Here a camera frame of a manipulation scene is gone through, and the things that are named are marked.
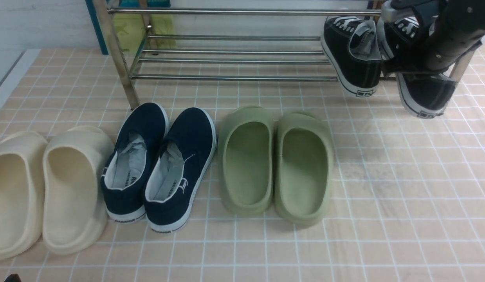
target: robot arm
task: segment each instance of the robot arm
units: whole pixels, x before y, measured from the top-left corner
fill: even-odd
[[[385,62],[384,73],[443,73],[485,35],[485,0],[390,0],[382,7],[386,22],[408,16],[418,20],[418,34],[409,50]]]

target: white rubber sole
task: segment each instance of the white rubber sole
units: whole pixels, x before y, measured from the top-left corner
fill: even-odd
[[[323,51],[324,54],[328,57],[330,63],[332,66],[335,68],[335,71],[337,73],[338,81],[340,82],[342,86],[343,93],[348,96],[355,96],[359,98],[367,98],[371,97],[375,92],[376,92],[376,87],[373,88],[360,88],[357,87],[348,80],[346,80],[345,76],[343,75],[343,72],[341,72],[341,69],[335,60],[335,57],[332,55],[331,50],[329,49],[328,45],[326,44],[325,38],[324,38],[324,33],[321,34],[321,45],[323,46]]]
[[[386,59],[392,59],[394,57],[394,53],[390,49],[390,46],[385,39],[384,22],[381,20],[381,18],[377,23],[376,31],[378,33],[378,45],[380,46],[380,51],[384,54]],[[402,101],[404,109],[409,112],[411,116],[423,119],[432,119],[436,116],[440,116],[446,108],[443,107],[439,110],[429,110],[425,107],[422,107],[420,104],[416,103],[416,101],[411,97],[403,75],[397,73],[396,80],[399,89],[398,92],[400,96],[400,101]]]
[[[168,225],[155,224],[152,221],[150,221],[149,218],[147,217],[147,221],[150,225],[150,228],[155,232],[172,233],[172,232],[180,230],[187,223],[188,218],[190,217],[190,213],[192,212],[192,206],[194,204],[194,199],[195,199],[195,195],[197,194],[197,190],[199,189],[199,186],[202,182],[202,179],[204,178],[204,175],[206,174],[206,171],[208,170],[208,167],[211,164],[211,161],[214,157],[214,153],[216,152],[216,143],[217,142],[216,142],[216,129],[215,129],[215,126],[214,126],[214,122],[205,110],[203,110],[203,109],[201,109],[201,110],[206,114],[206,117],[208,118],[208,120],[211,124],[211,131],[213,133],[213,143],[211,145],[211,152],[209,153],[209,157],[206,160],[206,164],[204,164],[204,167],[202,168],[201,175],[199,175],[199,179],[197,179],[197,182],[195,183],[194,191],[192,191],[192,195],[190,196],[190,202],[188,204],[188,208],[187,208],[187,211],[185,212],[185,214],[179,220],[177,220],[176,222],[173,222],[173,223],[168,224]]]
[[[162,138],[164,138],[164,137],[166,137],[166,135],[169,132],[169,117],[168,117],[168,114],[166,113],[166,110],[160,104],[158,104],[158,103],[154,103],[154,104],[156,104],[160,108],[160,110],[162,111],[162,115],[164,116],[165,129],[166,129],[166,130],[164,130],[164,136],[162,136]],[[122,127],[119,129],[119,133],[117,133],[117,136],[119,136],[121,134],[121,130],[122,130]],[[118,223],[133,223],[133,222],[138,221],[138,220],[145,217],[145,206],[142,205],[139,209],[137,209],[137,210],[135,210],[131,213],[128,213],[128,214],[115,214],[115,213],[110,212],[108,209],[106,209],[106,212],[108,213],[108,216],[112,220],[114,220],[115,222],[118,222]]]
[[[145,206],[141,206],[139,209],[133,211],[132,213],[128,214],[115,214],[110,212],[108,209],[106,209],[106,213],[108,213],[108,216],[114,220],[115,222],[118,223],[133,223],[135,221],[138,221],[145,216]]]

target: metal shoe rack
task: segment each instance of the metal shoe rack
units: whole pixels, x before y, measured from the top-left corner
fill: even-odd
[[[318,10],[318,9],[176,9],[176,8],[150,8],[147,7],[147,0],[139,0],[140,8],[118,7],[118,0],[92,0],[97,12],[99,24],[103,37],[105,38],[108,52],[114,60],[117,73],[124,87],[124,92],[131,109],[138,107],[138,99],[133,81],[137,79],[158,79],[158,80],[214,80],[214,81],[337,81],[335,76],[223,76],[223,75],[166,75],[166,74],[142,74],[139,73],[140,66],[146,63],[183,63],[183,64],[329,64],[326,59],[316,59],[322,55],[319,51],[246,51],[246,50],[194,50],[194,49],[158,49],[154,48],[156,39],[167,40],[210,40],[210,41],[320,41],[319,36],[212,36],[212,35],[188,35],[168,34],[157,35],[153,33],[151,14],[188,14],[188,15],[224,15],[224,16],[379,16],[379,9],[373,10]],[[136,56],[128,67],[124,54],[122,53],[119,38],[115,32],[112,17],[114,14],[140,14],[142,15],[145,27],[145,35],[140,44]],[[209,58],[165,58],[147,57],[147,54],[177,54],[177,55],[199,55]],[[212,59],[212,55],[251,55],[254,59]],[[270,60],[265,56],[314,56],[308,60]],[[457,81],[463,76],[473,53],[464,56],[457,62],[451,72],[451,77]]]

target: navy canvas shoe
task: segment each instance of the navy canvas shoe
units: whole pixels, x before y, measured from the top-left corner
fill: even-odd
[[[187,222],[215,150],[210,116],[199,108],[183,111],[162,141],[145,189],[144,205],[153,231],[174,232]]]
[[[126,119],[108,159],[101,189],[111,219],[130,223],[145,215],[143,191],[153,168],[169,119],[156,103],[144,103]]]

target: rack leg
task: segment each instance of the rack leg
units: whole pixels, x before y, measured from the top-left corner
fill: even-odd
[[[460,82],[463,75],[465,74],[465,71],[468,68],[468,65],[470,64],[470,61],[474,57],[475,51],[469,52],[467,55],[464,55],[458,62],[455,63],[455,66],[453,66],[453,69],[451,70],[451,73],[449,75],[449,78],[452,78],[456,80],[456,82]],[[444,114],[444,111],[448,107],[449,102],[444,106],[444,109],[442,109],[441,113],[439,116],[442,116]]]
[[[138,4],[140,5],[140,8],[143,8],[143,9],[148,7],[147,0],[138,0]],[[143,20],[144,30],[149,30],[149,35],[154,35],[155,31],[153,29],[151,15],[142,14],[142,20]],[[150,49],[154,49],[154,50],[159,48],[157,44],[157,40],[149,40],[148,46],[150,47]]]
[[[119,38],[117,38],[117,33],[115,32],[114,23],[112,21],[112,16],[108,13],[106,9],[105,0],[92,0],[96,14],[99,20],[99,25],[101,27],[101,32],[105,38],[105,43],[108,48],[108,52],[112,59],[114,60],[115,68],[119,74],[119,79],[121,79],[122,86],[124,87],[124,93],[128,98],[129,105],[131,109],[135,109],[140,105],[140,100],[136,95],[135,86],[131,80],[128,65],[126,64],[126,59],[121,51],[121,46],[119,44]]]

